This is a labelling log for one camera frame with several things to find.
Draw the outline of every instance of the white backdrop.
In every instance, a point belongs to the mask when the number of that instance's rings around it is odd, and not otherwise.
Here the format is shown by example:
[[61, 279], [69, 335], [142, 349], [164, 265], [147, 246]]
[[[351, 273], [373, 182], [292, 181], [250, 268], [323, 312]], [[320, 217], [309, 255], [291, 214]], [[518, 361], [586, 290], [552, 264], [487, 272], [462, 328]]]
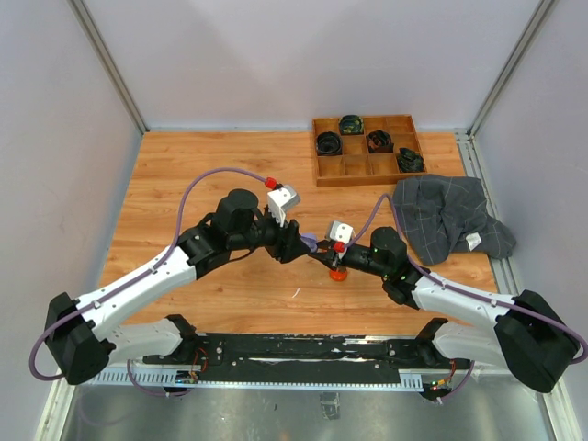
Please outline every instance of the white backdrop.
[[25, 441], [49, 390], [28, 353], [54, 296], [95, 287], [140, 136], [63, 0], [0, 5], [0, 66], [0, 438]]
[[[516, 236], [515, 269], [588, 337], [588, 17], [559, 2], [478, 135], [492, 198]], [[588, 362], [566, 374], [588, 437]]]
[[467, 127], [537, 0], [86, 0], [152, 129]]

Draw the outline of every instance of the white tag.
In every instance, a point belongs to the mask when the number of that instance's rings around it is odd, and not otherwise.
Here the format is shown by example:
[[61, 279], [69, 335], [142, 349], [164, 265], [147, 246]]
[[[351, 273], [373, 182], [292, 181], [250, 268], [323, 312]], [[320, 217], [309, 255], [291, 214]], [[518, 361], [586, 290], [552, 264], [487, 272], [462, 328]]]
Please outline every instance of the white tag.
[[481, 243], [481, 237], [476, 232], [473, 232], [466, 236], [466, 241], [468, 241], [469, 250], [473, 251]]

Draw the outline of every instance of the wooden table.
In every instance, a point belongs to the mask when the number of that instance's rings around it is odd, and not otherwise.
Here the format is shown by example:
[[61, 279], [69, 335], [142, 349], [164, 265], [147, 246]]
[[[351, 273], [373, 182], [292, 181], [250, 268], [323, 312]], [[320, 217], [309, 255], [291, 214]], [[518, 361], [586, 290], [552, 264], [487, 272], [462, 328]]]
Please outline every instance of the wooden table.
[[[420, 134], [429, 171], [464, 175], [451, 133]], [[301, 203], [288, 214], [302, 232], [323, 237], [330, 221], [363, 226], [379, 195], [393, 186], [317, 188], [312, 180], [310, 133], [147, 133], [142, 143], [102, 279], [107, 284], [152, 259], [169, 244], [177, 205], [190, 181], [219, 166], [236, 166], [291, 184]], [[217, 174], [199, 184], [188, 199], [183, 228], [214, 211], [229, 190], [243, 187], [261, 203], [266, 189], [242, 175]], [[382, 205], [376, 228], [393, 225]], [[360, 243], [369, 244], [369, 235]], [[485, 254], [453, 254], [435, 266], [441, 275], [476, 288], [495, 290]], [[176, 289], [140, 311], [129, 323], [155, 322], [181, 313], [202, 332], [414, 335], [433, 312], [396, 305], [378, 277], [350, 270], [334, 282], [328, 270], [302, 257], [288, 265], [265, 250], [226, 265]]]

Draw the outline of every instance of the wooden organizer box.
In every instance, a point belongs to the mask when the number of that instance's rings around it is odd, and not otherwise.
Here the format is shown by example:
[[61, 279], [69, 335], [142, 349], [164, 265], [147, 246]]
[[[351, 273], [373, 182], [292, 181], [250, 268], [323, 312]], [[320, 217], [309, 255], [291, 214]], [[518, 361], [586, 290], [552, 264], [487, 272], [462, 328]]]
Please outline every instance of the wooden organizer box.
[[[406, 147], [420, 155], [421, 145], [410, 115], [388, 115], [361, 117], [364, 121], [363, 135], [342, 135], [339, 132], [339, 118], [318, 118], [312, 121], [314, 143], [312, 159], [314, 179], [317, 187], [368, 186], [374, 184], [395, 184], [407, 177], [425, 175], [424, 172], [402, 173], [398, 168], [397, 156]], [[370, 153], [366, 136], [374, 130], [384, 130], [394, 143], [393, 153]], [[326, 131], [333, 131], [341, 137], [343, 153], [336, 156], [318, 156], [316, 139]]]

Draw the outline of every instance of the gray cloth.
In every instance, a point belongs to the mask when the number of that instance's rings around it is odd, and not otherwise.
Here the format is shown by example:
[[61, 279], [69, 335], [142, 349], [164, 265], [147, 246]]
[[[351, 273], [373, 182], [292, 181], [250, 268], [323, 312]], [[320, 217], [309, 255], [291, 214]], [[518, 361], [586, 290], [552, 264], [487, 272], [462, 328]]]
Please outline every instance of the gray cloth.
[[[516, 240], [486, 211], [481, 181], [474, 177], [423, 175], [396, 186], [394, 207], [404, 235], [425, 265], [444, 262], [449, 253], [483, 251], [502, 259], [512, 254]], [[481, 243], [470, 250], [467, 237]]]

